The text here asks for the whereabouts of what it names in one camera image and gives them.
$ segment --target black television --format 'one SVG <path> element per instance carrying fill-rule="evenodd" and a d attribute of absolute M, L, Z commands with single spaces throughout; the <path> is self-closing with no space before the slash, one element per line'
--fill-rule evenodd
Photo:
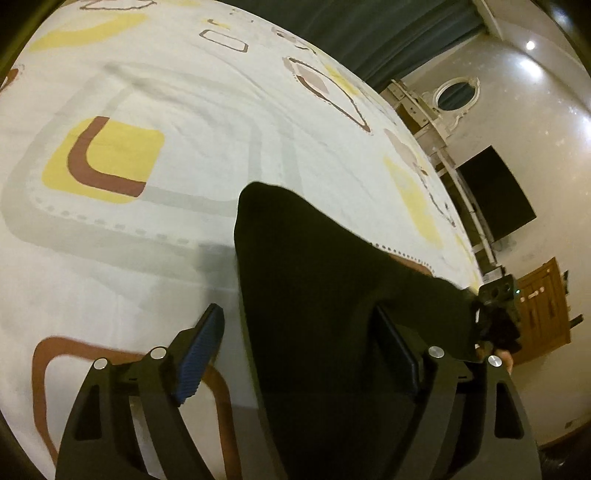
<path fill-rule="evenodd" d="M 535 218 L 525 193 L 494 148 L 486 148 L 457 170 L 472 192 L 494 241 Z"/>

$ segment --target silver bolt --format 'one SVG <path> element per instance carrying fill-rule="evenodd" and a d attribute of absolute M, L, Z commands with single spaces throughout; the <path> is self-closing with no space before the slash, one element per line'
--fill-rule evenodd
<path fill-rule="evenodd" d="M 163 346 L 158 346 L 152 349 L 152 351 L 150 352 L 150 356 L 154 360 L 160 360 L 161 358 L 164 358 L 166 356 L 166 348 L 164 348 Z"/>
<path fill-rule="evenodd" d="M 430 346 L 428 351 L 429 355 L 431 355 L 433 358 L 441 358 L 443 355 L 445 355 L 443 348 L 440 346 Z"/>
<path fill-rule="evenodd" d="M 95 363 L 93 363 L 92 366 L 97 370 L 103 370 L 108 363 L 109 361 L 106 358 L 99 358 L 98 360 L 95 360 Z"/>
<path fill-rule="evenodd" d="M 501 360 L 499 357 L 497 357 L 496 355 L 491 355 L 488 358 L 488 362 L 493 366 L 493 367 L 500 367 L 503 364 L 503 360 Z"/>

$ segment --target green curtain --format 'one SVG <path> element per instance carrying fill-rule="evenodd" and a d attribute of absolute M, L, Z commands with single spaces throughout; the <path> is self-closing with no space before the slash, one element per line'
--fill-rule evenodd
<path fill-rule="evenodd" d="M 341 62 L 375 90 L 484 29 L 471 0 L 228 0 Z"/>

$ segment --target oval mirror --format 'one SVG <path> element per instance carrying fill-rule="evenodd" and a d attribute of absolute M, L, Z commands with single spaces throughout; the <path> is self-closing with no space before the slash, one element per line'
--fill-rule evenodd
<path fill-rule="evenodd" d="M 466 106 L 476 95 L 476 89 L 468 82 L 458 82 L 443 90 L 437 98 L 437 107 L 453 111 Z"/>

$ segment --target white bedsheet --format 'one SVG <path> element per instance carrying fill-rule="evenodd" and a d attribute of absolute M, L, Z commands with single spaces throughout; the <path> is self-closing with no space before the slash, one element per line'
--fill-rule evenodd
<path fill-rule="evenodd" d="M 167 345 L 212 301 L 226 333 L 181 412 L 217 479 L 276 478 L 232 240 L 254 180 L 459 287 L 481 282 L 396 113 L 269 22 L 210 0 L 86 0 L 27 44 L 0 90 L 0 409 L 48 478 L 90 359 Z"/>

